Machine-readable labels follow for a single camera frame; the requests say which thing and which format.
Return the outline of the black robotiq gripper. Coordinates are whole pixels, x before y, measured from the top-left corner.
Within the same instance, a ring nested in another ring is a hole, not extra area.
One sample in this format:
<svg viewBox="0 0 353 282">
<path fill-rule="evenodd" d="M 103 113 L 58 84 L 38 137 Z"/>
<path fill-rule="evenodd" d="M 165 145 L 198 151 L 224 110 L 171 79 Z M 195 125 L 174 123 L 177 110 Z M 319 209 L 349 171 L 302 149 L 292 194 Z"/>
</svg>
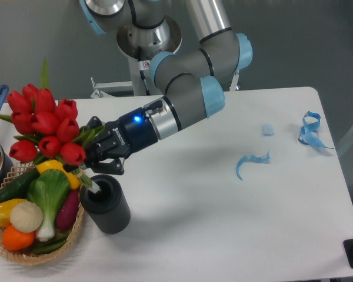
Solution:
<svg viewBox="0 0 353 282">
<path fill-rule="evenodd" d="M 94 173 L 123 175 L 124 159 L 158 141 L 144 108 L 137 108 L 112 122 L 93 116 L 86 124 L 85 144 L 98 143 L 98 155 L 104 161 L 86 158 L 84 165 Z"/>
</svg>

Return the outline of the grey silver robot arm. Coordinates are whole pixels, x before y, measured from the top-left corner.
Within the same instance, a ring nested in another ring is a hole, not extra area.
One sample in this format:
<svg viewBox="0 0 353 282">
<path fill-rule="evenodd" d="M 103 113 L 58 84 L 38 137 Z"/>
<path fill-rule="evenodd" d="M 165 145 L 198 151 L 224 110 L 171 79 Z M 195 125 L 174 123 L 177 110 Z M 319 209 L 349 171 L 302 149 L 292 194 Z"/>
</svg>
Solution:
<svg viewBox="0 0 353 282">
<path fill-rule="evenodd" d="M 248 38 L 232 30 L 221 1 L 187 1 L 200 47 L 178 56 L 162 1 L 81 1 L 94 30 L 125 30 L 132 57 L 148 61 L 148 75 L 161 96 L 113 122 L 91 140 L 84 166 L 96 173 L 123 174 L 131 154 L 209 118 L 225 106 L 222 76 L 252 61 Z"/>
</svg>

